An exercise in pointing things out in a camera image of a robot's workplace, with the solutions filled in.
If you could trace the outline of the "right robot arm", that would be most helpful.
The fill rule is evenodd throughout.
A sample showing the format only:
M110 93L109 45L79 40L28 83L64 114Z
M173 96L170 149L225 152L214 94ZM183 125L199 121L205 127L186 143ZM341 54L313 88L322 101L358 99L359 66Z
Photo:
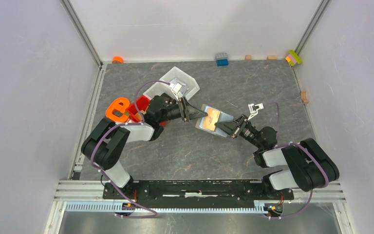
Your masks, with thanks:
M262 194L268 199L276 198L284 189L299 188L309 192L325 188L340 177L336 164L312 138L279 146L278 132L274 128L266 126L257 130L244 115L235 120L219 121L215 127L231 138L242 137L256 146L253 155L258 166L287 166L287 170L273 172L262 178Z

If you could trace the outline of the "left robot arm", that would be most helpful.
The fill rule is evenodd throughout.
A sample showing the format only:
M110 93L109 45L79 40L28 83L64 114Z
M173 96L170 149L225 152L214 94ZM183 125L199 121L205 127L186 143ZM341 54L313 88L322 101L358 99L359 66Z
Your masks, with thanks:
M85 139L80 151L115 186L117 195L129 198L133 194L132 177L119 161L126 144L156 140L164 130L162 122L175 119L188 122L207 115L185 97L173 99L162 94L149 101L140 122L116 123L107 117L102 118Z

